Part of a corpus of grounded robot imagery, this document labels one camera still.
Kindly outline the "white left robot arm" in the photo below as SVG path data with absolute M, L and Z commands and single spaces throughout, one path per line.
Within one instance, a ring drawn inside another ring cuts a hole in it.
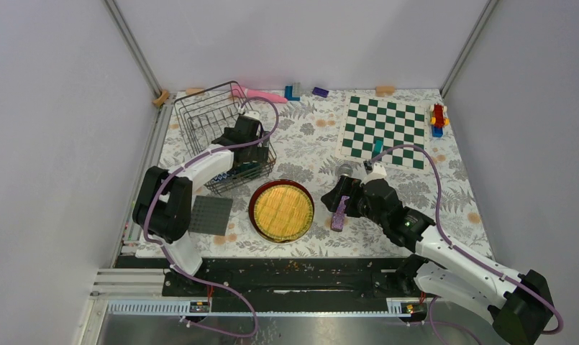
M 262 129 L 260 114 L 247 111 L 188 162 L 172 171 L 158 166 L 147 169 L 132 220 L 141 227 L 144 240 L 160 246 L 170 268 L 182 274 L 179 284 L 189 295 L 205 291 L 208 279 L 199 271 L 203 260 L 188 234 L 193 192 L 232 170 L 237 157 L 259 149 L 269 137 L 270 132 Z

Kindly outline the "dark green mug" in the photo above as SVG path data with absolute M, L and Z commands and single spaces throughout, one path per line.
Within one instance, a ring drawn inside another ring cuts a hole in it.
M 240 172 L 241 173 L 252 173 L 261 170 L 261 163 L 260 162 L 245 162 L 240 165 Z

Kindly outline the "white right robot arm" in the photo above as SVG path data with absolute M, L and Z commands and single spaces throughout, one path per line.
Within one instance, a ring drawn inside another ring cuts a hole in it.
M 492 325 L 508 344 L 535 344 L 552 320 L 553 300 L 546 278 L 523 274 L 457 242 L 449 244 L 436 223 L 404 206 L 384 180 L 342 176 L 321 198 L 328 211 L 367 218 L 392 243 L 412 254 L 397 276 L 401 293 L 436 295 L 468 309 Z

